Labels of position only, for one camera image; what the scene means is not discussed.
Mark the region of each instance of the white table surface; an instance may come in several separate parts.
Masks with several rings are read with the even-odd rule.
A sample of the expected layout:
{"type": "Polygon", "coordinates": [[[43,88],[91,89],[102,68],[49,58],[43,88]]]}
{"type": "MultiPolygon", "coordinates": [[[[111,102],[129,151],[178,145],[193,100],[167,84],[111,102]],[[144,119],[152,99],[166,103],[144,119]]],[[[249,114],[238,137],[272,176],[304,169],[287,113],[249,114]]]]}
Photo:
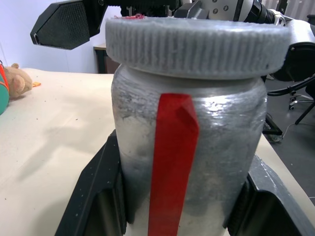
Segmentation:
{"type": "MultiPolygon", "coordinates": [[[[0,116],[0,232],[52,236],[81,171],[114,129],[113,75],[25,71],[42,85],[0,116]]],[[[263,136],[256,153],[315,226],[314,205],[263,136]]]]}

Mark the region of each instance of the jar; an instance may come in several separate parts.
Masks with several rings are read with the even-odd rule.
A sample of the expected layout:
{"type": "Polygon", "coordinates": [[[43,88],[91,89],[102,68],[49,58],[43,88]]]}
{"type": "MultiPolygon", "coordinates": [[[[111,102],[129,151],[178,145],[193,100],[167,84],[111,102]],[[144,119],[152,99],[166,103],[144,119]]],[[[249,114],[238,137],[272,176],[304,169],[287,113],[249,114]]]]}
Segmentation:
{"type": "MultiPolygon", "coordinates": [[[[107,21],[107,53],[122,64],[114,75],[112,103],[128,236],[173,236],[163,231],[164,223],[172,219],[164,223],[162,219],[155,234],[149,223],[155,220],[150,217],[150,194],[162,94],[188,95],[199,125],[174,236],[224,234],[266,116],[266,89],[260,76],[281,68],[289,36],[285,28],[249,23],[171,18],[107,21]]],[[[162,175],[168,178],[166,170],[162,175]]]]}

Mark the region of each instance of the red object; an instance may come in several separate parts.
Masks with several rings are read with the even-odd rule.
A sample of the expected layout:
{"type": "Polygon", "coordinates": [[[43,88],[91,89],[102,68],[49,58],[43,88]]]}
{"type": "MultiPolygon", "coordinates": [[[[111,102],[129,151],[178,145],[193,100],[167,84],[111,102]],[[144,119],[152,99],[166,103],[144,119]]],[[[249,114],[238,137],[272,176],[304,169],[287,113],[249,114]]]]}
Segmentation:
{"type": "Polygon", "coordinates": [[[152,169],[148,236],[176,236],[199,135],[192,99],[162,94],[152,169]]]}
{"type": "Polygon", "coordinates": [[[145,16],[144,15],[142,15],[142,14],[140,14],[140,13],[138,13],[138,14],[135,14],[134,16],[124,16],[124,17],[122,17],[122,18],[125,18],[125,19],[144,19],[145,18],[145,16]]]}
{"type": "Polygon", "coordinates": [[[0,74],[2,75],[6,89],[9,91],[9,84],[8,84],[8,81],[6,80],[4,68],[2,65],[0,65],[0,74]]]}

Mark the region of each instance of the wall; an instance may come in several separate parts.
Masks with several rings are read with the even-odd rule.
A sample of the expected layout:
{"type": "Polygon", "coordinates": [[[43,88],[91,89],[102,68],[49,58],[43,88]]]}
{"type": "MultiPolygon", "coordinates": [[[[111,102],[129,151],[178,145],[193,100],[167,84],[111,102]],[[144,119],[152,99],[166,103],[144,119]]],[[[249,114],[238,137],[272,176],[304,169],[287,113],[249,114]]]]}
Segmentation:
{"type": "Polygon", "coordinates": [[[276,9],[278,2],[278,0],[262,0],[261,3],[264,4],[267,9],[276,9]]]}
{"type": "Polygon", "coordinates": [[[285,14],[297,20],[307,21],[307,15],[315,14],[315,1],[288,0],[285,14]]]}
{"type": "Polygon", "coordinates": [[[120,16],[119,7],[109,7],[100,34],[90,42],[68,51],[32,44],[30,32],[38,16],[53,0],[0,0],[0,59],[5,65],[19,63],[49,71],[96,73],[93,46],[105,42],[105,20],[120,16]]]}

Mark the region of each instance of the jar lid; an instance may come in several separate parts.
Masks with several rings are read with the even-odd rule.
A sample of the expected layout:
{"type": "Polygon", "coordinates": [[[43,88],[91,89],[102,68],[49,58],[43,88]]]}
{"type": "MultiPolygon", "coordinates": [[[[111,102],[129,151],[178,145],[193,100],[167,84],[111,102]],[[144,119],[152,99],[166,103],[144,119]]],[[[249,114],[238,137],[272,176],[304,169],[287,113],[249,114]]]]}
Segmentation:
{"type": "Polygon", "coordinates": [[[145,18],[106,22],[106,52],[155,74],[243,79],[278,71],[289,48],[285,27],[215,20],[145,18]]]}

